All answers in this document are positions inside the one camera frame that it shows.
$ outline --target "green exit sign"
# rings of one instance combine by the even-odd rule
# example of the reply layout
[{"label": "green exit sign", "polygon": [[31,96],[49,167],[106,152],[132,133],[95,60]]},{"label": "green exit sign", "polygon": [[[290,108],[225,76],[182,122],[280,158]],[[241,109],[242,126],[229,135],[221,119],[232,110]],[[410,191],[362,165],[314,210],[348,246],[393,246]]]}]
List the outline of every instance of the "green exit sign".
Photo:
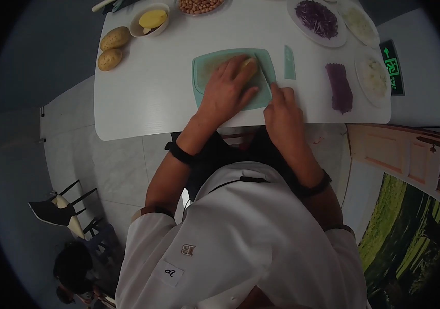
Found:
[{"label": "green exit sign", "polygon": [[387,40],[380,44],[381,55],[383,56],[384,65],[390,74],[391,95],[403,96],[405,94],[404,84],[402,80],[402,72],[398,62],[398,55],[393,45],[393,40]]}]

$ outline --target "tiled floor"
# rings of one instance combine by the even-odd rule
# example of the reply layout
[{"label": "tiled floor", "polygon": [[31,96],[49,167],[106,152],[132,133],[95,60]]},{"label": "tiled floor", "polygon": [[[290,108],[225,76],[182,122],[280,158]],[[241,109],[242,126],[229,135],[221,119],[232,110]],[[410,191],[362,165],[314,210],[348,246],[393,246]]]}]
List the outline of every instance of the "tiled floor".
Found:
[{"label": "tiled floor", "polygon": [[[87,211],[78,215],[81,225],[86,226],[94,216],[105,215],[124,245],[131,216],[144,206],[149,181],[171,138],[164,133],[112,141],[99,139],[94,128],[93,81],[93,77],[88,78],[45,106],[40,135],[47,140],[45,156],[57,192],[77,179],[81,186],[64,195],[69,201],[98,188],[97,194],[83,201]],[[346,154],[342,146],[347,142],[345,131],[343,124],[306,128],[316,159],[334,180],[332,187],[342,199],[349,172],[347,167],[340,172],[341,166],[347,166],[347,155],[342,156]],[[82,207],[80,202],[76,210]]]}]

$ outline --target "chef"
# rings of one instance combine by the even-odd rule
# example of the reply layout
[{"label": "chef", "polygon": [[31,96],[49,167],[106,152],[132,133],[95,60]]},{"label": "chef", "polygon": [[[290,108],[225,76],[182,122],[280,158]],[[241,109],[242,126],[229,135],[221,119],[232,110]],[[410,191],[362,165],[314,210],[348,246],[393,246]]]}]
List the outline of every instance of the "chef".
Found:
[{"label": "chef", "polygon": [[[304,137],[291,88],[271,85],[249,149],[216,132],[256,95],[246,55],[213,72],[132,218],[116,291],[131,308],[365,308],[353,231]],[[192,204],[174,214],[183,189]]]}]

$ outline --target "black wrist strap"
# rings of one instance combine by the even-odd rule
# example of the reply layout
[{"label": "black wrist strap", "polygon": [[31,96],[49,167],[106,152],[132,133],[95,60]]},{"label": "black wrist strap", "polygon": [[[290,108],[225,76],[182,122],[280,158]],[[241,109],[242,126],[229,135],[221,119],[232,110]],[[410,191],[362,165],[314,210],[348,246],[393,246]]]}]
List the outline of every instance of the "black wrist strap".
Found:
[{"label": "black wrist strap", "polygon": [[184,150],[180,149],[175,141],[169,141],[167,145],[165,145],[165,150],[168,150],[177,160],[189,166],[191,166],[196,159],[196,156],[190,155]]},{"label": "black wrist strap", "polygon": [[323,176],[322,181],[320,181],[316,185],[316,187],[313,187],[313,188],[303,187],[302,197],[311,197],[316,194],[320,194],[328,187],[328,185],[330,184],[332,179],[330,178],[330,175],[328,175],[325,170],[323,170],[323,174],[324,174],[324,176]]}]

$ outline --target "wooden door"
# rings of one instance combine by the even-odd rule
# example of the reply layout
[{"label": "wooden door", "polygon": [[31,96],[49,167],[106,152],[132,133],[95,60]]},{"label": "wooden door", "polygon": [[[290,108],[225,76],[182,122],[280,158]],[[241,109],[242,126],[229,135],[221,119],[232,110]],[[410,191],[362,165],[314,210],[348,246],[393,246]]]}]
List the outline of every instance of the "wooden door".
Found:
[{"label": "wooden door", "polygon": [[352,158],[440,201],[440,134],[410,127],[348,124]]}]

